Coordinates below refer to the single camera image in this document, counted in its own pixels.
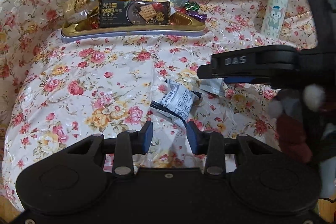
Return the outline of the gold tray full of snacks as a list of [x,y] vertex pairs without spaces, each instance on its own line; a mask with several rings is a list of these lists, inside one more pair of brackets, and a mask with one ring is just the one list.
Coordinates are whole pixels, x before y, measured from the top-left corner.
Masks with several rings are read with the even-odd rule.
[[133,35],[201,36],[207,15],[191,0],[69,0],[62,41]]

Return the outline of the white grey small snack packet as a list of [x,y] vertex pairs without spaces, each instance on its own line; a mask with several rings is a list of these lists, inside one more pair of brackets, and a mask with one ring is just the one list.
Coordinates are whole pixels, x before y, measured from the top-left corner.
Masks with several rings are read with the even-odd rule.
[[202,91],[211,93],[216,96],[224,96],[223,79],[205,79],[202,80],[200,87]]

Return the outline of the red white plush sleeve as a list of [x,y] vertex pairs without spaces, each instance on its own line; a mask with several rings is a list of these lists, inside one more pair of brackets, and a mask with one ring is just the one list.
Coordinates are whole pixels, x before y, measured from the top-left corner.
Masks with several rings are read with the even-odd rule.
[[335,101],[328,101],[322,87],[309,85],[303,100],[297,90],[281,89],[270,101],[268,114],[276,119],[276,132],[280,150],[299,162],[309,162],[313,153],[306,141],[302,122],[302,106],[309,110],[326,112],[335,110]]

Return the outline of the cat print thermos bottle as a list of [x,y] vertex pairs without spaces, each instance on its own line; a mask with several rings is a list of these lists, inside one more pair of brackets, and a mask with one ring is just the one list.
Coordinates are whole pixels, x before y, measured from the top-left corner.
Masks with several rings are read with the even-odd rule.
[[287,5],[288,0],[268,0],[264,19],[262,21],[261,34],[271,39],[278,39],[285,18]]

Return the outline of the white grey text snack packet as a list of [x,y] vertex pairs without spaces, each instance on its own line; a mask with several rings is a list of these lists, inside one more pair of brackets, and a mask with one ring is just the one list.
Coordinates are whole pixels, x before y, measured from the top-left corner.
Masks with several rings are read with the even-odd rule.
[[170,117],[186,122],[194,102],[201,99],[202,94],[185,88],[173,80],[166,80],[168,92],[158,101],[152,101],[150,107]]

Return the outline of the floral sofa cover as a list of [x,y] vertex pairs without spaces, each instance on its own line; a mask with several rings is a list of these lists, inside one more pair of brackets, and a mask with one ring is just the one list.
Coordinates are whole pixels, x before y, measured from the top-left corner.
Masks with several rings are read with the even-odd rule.
[[[22,205],[15,182],[22,170],[61,149],[102,133],[154,124],[146,156],[136,167],[203,167],[185,133],[154,115],[150,103],[167,80],[197,90],[197,69],[214,53],[274,44],[260,32],[268,0],[194,0],[207,15],[196,38],[137,35],[62,42],[68,0],[1,0],[1,195]],[[289,0],[278,42],[315,45],[306,0]]]

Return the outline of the black cracker packet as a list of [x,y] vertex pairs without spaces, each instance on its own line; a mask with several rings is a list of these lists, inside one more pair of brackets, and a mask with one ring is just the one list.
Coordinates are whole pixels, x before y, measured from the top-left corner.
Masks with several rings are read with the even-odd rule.
[[155,1],[100,0],[98,27],[169,25],[170,3]]

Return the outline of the gold mooncake packet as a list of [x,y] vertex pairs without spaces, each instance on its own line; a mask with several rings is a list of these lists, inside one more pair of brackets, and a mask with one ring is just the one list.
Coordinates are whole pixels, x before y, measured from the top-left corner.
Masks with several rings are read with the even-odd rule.
[[90,0],[68,0],[63,4],[63,16],[68,23],[79,21],[77,14],[87,5]]

